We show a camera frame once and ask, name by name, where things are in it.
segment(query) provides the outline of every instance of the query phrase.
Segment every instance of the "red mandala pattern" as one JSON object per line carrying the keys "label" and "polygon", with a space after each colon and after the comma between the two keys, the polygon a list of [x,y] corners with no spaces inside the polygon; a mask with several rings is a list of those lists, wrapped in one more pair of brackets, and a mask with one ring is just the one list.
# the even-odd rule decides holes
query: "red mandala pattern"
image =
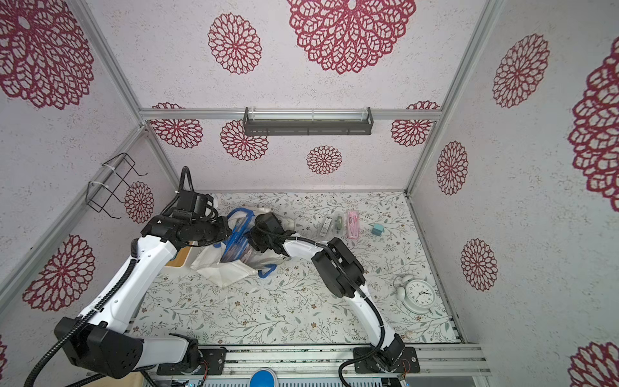
{"label": "red mandala pattern", "polygon": [[462,144],[452,141],[443,148],[436,163],[436,180],[445,195],[458,192],[469,172],[469,160]]}
{"label": "red mandala pattern", "polygon": [[[184,109],[175,103],[158,103],[153,109]],[[198,120],[150,120],[160,139],[177,148],[193,148],[202,141],[202,126]]]}
{"label": "red mandala pattern", "polygon": [[94,79],[88,41],[62,0],[0,2],[0,82],[37,108],[79,105]]}
{"label": "red mandala pattern", "polygon": [[[406,109],[435,110],[440,106],[436,102],[419,101]],[[432,128],[431,120],[395,120],[391,124],[391,137],[403,146],[423,144]]]}
{"label": "red mandala pattern", "polygon": [[342,165],[342,154],[336,148],[319,146],[309,152],[307,162],[312,172],[328,175]]}
{"label": "red mandala pattern", "polygon": [[245,161],[260,159],[269,148],[267,136],[246,136],[241,120],[226,123],[219,140],[232,157]]}
{"label": "red mandala pattern", "polygon": [[88,289],[94,271],[95,257],[88,242],[79,235],[69,235],[28,286],[22,300],[33,309],[59,311]]}
{"label": "red mandala pattern", "polygon": [[6,346],[2,343],[2,336],[0,336],[0,380],[2,380],[2,372],[6,363]]}
{"label": "red mandala pattern", "polygon": [[587,189],[609,198],[619,212],[619,37],[603,64],[587,77],[587,90],[572,112],[572,165],[587,177]]}
{"label": "red mandala pattern", "polygon": [[393,50],[414,0],[288,0],[297,45],[323,70],[360,72]]}
{"label": "red mandala pattern", "polygon": [[543,35],[529,35],[507,51],[496,69],[492,87],[497,105],[511,108],[537,89],[548,67],[548,41]]}
{"label": "red mandala pattern", "polygon": [[471,239],[462,249],[462,273],[472,287],[482,292],[489,290],[496,281],[495,254],[483,240]]}
{"label": "red mandala pattern", "polygon": [[247,74],[260,62],[262,46],[256,30],[238,15],[222,14],[209,31],[210,52],[232,74]]}
{"label": "red mandala pattern", "polygon": [[144,223],[150,219],[155,208],[153,192],[141,181],[135,181],[124,195],[124,209],[135,223]]}
{"label": "red mandala pattern", "polygon": [[578,347],[568,368],[570,387],[619,386],[619,348],[611,342]]}

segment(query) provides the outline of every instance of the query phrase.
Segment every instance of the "blue sponge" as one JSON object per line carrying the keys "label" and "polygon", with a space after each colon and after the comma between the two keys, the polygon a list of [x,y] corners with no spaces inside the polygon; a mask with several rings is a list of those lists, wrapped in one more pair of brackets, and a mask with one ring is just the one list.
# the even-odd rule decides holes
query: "blue sponge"
{"label": "blue sponge", "polygon": [[380,224],[375,224],[374,228],[372,228],[372,234],[379,237],[383,234],[383,231],[385,231],[385,228],[383,227],[383,225]]}

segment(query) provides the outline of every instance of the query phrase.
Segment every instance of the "floral tablecloth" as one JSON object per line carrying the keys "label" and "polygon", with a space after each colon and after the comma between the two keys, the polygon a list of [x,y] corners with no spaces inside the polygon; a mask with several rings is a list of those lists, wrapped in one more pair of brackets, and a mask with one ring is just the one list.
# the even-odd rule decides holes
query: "floral tablecloth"
{"label": "floral tablecloth", "polygon": [[[435,284],[404,194],[218,194],[220,213],[239,206],[270,207],[316,238],[322,217],[354,209],[357,241],[343,238],[365,268],[384,318],[409,343],[459,342],[440,298],[425,315],[396,300],[394,279],[404,274]],[[381,224],[382,236],[371,234]],[[131,328],[135,336],[180,333],[201,344],[365,343],[367,335],[347,302],[324,286],[311,262],[289,259],[266,279],[247,277],[220,289],[188,268],[165,267],[150,286]]]}

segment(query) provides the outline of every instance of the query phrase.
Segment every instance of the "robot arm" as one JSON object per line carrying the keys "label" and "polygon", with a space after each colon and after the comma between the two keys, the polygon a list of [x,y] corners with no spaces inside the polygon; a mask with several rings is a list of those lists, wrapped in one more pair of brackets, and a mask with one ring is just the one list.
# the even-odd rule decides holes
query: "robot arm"
{"label": "robot arm", "polygon": [[[190,191],[183,189],[185,177]],[[131,256],[110,283],[77,318],[65,317],[56,325],[54,334],[59,341],[30,372],[26,387],[33,386],[60,348],[73,365],[117,379],[161,363],[174,363],[176,369],[189,373],[199,367],[197,339],[176,334],[145,338],[124,334],[150,284],[180,249],[190,242],[212,245],[232,233],[227,219],[214,208],[213,198],[191,187],[189,169],[184,167],[178,194],[161,215],[149,221],[142,237],[132,242]]]}
{"label": "robot arm", "polygon": [[[185,177],[190,191],[183,187]],[[374,360],[384,371],[395,369],[404,343],[388,324],[379,323],[382,317],[370,301],[363,267],[346,245],[338,238],[319,245],[298,234],[291,237],[294,232],[284,231],[273,213],[256,217],[255,223],[248,235],[250,245],[262,252],[272,249],[311,260],[327,288],[336,297],[346,298],[368,332],[376,349]],[[196,241],[197,246],[212,245],[231,234],[227,219],[214,208],[213,198],[193,191],[189,169],[184,167],[176,197],[161,215],[149,221],[142,237],[133,241],[131,256],[96,299],[77,318],[65,317],[56,325],[58,342],[35,365],[24,386],[34,385],[43,367],[60,349],[73,365],[116,379],[143,366],[161,363],[173,363],[182,372],[195,372],[200,356],[197,339],[177,334],[136,338],[124,332],[156,275],[180,249],[189,246],[190,241]]]}
{"label": "robot arm", "polygon": [[[370,343],[375,347],[379,345],[380,312],[370,307],[366,297],[372,302],[373,299],[363,277],[363,266],[342,240],[333,238],[321,246],[311,243],[293,231],[284,231],[280,220],[270,212],[256,217],[255,226],[249,233],[249,244],[261,252],[271,249],[276,253],[311,261],[329,291],[338,298],[346,299],[368,333]],[[381,320],[384,340],[373,358],[384,371],[391,372],[399,364],[404,342],[395,330],[384,322],[384,318],[381,317]]]}

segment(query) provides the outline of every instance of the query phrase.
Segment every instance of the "pink pencil case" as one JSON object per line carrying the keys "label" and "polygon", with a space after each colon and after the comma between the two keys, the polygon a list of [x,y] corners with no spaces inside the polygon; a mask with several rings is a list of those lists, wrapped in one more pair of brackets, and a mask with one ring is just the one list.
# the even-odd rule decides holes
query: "pink pencil case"
{"label": "pink pencil case", "polygon": [[359,213],[357,211],[348,212],[348,239],[359,239]]}

